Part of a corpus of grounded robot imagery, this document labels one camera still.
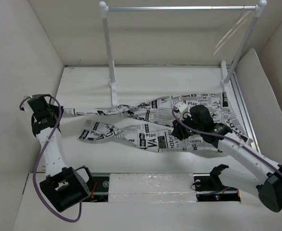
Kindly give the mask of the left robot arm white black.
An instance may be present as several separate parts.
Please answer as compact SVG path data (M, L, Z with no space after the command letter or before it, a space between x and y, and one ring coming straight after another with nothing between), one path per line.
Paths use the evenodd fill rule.
M86 174L80 175L66 163L60 130L64 109L48 103L47 97L44 94L31 96L22 103L21 109L32 114L32 132L41 144L45 161L46 178L39 184L40 191L58 212L63 212L88 199L95 182L86 166L81 166Z

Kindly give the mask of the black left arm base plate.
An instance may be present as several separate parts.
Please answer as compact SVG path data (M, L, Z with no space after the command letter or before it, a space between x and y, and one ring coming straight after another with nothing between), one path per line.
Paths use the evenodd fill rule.
M91 191L91 196L83 200L83 202L108 202L110 173L92 173L92 176L94 186Z

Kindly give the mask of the newspaper print trousers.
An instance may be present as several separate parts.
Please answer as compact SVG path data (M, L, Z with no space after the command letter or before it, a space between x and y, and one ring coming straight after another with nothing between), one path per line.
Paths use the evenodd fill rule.
M136 106L120 104L111 108L65 108L63 116L123 116L142 121L139 125L128 125L117 128L100 121L87 120L79 135L80 141L102 141L110 138L125 139L139 149L150 152L191 152L217 151L217 148L203 140L200 135L193 135L184 140L172 136L172 108L179 102L189 108L205 106L213 121L223 123L244 142L251 144L245 129L238 120L226 92L201 93L181 96L163 96Z

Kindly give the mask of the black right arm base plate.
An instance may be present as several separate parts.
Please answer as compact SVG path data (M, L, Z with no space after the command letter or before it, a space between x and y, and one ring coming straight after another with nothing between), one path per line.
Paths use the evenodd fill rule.
M193 174L191 189L196 192L197 202L241 202L238 189L223 186L209 173Z

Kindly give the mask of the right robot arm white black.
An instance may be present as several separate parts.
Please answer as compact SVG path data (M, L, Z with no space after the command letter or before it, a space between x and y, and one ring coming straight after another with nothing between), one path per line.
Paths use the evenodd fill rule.
M228 165L221 164L210 172L209 183L212 188L237 188L259 198L272 212L282 211L282 164L251 148L227 125L215 123L204 105L189 108L179 102L172 108L171 113L174 117L174 137L182 141L190 136L200 135L204 142L231 156L252 173L251 176L242 174Z

